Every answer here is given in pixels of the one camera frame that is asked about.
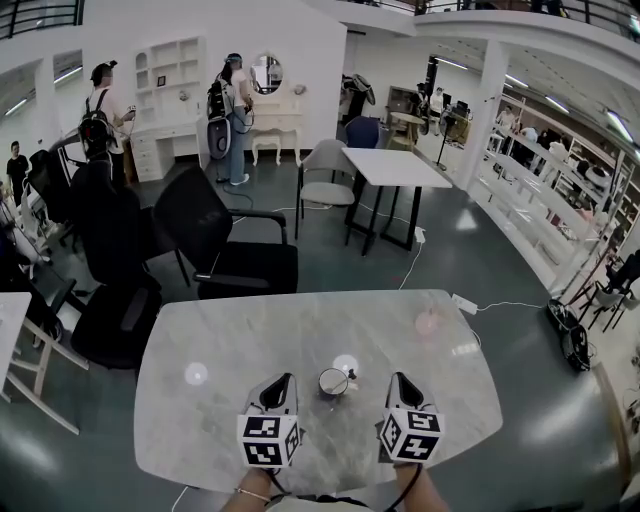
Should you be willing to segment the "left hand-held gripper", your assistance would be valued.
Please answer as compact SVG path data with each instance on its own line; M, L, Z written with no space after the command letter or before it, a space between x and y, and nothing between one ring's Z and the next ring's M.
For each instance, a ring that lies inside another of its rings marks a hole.
M248 394L244 412L298 413L296 378L292 373L276 374L255 386ZM237 441L244 465L257 468L286 468L301 445L297 415L238 415Z

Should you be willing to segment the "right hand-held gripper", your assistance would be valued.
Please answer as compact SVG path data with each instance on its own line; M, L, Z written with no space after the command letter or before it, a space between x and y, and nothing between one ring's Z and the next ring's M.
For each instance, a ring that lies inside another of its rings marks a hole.
M404 372L392 375L387 393L387 410L378 439L382 459L392 463L427 463L444 437L444 415L435 408L431 392L422 382Z

